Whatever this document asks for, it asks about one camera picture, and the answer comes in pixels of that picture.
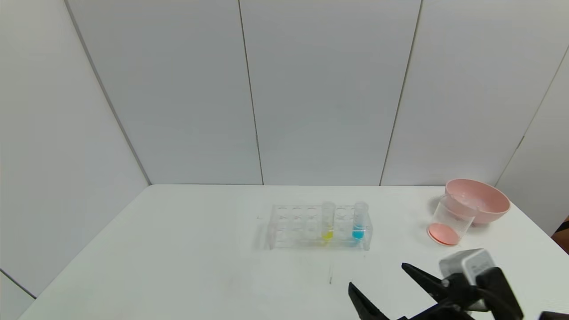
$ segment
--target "test tube with yellow liquid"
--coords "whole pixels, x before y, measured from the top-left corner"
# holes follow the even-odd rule
[[[334,237],[334,213],[336,205],[333,202],[322,204],[322,239],[330,240]]]

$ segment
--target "yellow liquid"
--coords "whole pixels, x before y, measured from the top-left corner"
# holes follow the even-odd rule
[[[322,234],[322,239],[330,240],[334,236],[334,231],[328,231],[325,235]]]

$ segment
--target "clear plastic cup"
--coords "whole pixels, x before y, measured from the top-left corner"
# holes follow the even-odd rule
[[[444,245],[457,245],[464,236],[476,215],[477,207],[466,205],[467,199],[444,195],[440,198],[427,233],[433,240]]]

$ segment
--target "white table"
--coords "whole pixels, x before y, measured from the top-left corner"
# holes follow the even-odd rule
[[[526,319],[569,313],[569,256],[516,206],[456,247],[426,234],[442,187],[154,185],[62,271],[22,320],[357,319],[353,281],[388,317],[434,301],[401,269],[486,248]],[[273,204],[369,204],[370,251],[264,249]],[[478,319],[490,314],[474,313]]]

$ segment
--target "pink bowl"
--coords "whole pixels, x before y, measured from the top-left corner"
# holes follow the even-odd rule
[[[450,180],[444,192],[467,199],[464,203],[467,206],[478,207],[480,213],[474,218],[474,223],[490,223],[510,210],[510,200],[502,191],[476,180]]]

